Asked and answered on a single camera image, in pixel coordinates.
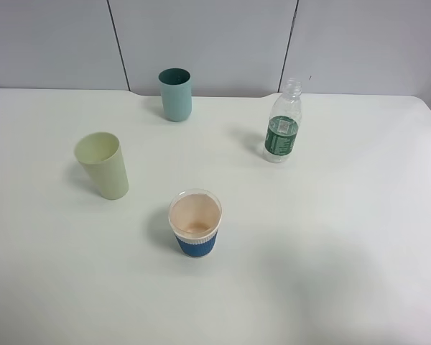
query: paper cup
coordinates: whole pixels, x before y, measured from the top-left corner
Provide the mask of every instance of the paper cup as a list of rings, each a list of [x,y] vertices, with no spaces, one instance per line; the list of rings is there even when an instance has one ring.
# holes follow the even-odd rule
[[[105,199],[120,199],[128,192],[120,141],[113,134],[99,132],[84,137],[75,147],[75,157]]]
[[[186,190],[171,202],[172,230],[182,251],[191,257],[203,257],[213,249],[221,219],[221,203],[207,190]]]

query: water bottle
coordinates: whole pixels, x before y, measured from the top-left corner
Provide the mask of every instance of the water bottle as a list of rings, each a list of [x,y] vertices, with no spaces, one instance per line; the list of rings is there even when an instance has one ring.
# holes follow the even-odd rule
[[[265,139],[264,158],[282,163],[289,158],[302,121],[302,84],[291,78],[273,105]]]

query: pale yellow cup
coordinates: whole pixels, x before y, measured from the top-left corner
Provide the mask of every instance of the pale yellow cup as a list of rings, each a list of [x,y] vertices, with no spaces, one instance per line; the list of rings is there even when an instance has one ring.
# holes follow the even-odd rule
[[[129,189],[120,141],[113,134],[89,134],[75,146],[75,157],[105,199],[115,200]]]

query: green bottle label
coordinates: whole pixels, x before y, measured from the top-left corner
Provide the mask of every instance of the green bottle label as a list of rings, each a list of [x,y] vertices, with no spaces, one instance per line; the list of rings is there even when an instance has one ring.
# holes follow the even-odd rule
[[[276,116],[270,120],[265,139],[265,148],[273,155],[285,156],[292,151],[299,126],[287,116]]]

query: teal cup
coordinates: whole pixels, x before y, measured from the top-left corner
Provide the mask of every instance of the teal cup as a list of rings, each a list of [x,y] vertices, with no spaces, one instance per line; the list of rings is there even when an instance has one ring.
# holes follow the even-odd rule
[[[188,119],[192,112],[190,73],[182,68],[163,70],[158,76],[164,114],[170,121]]]

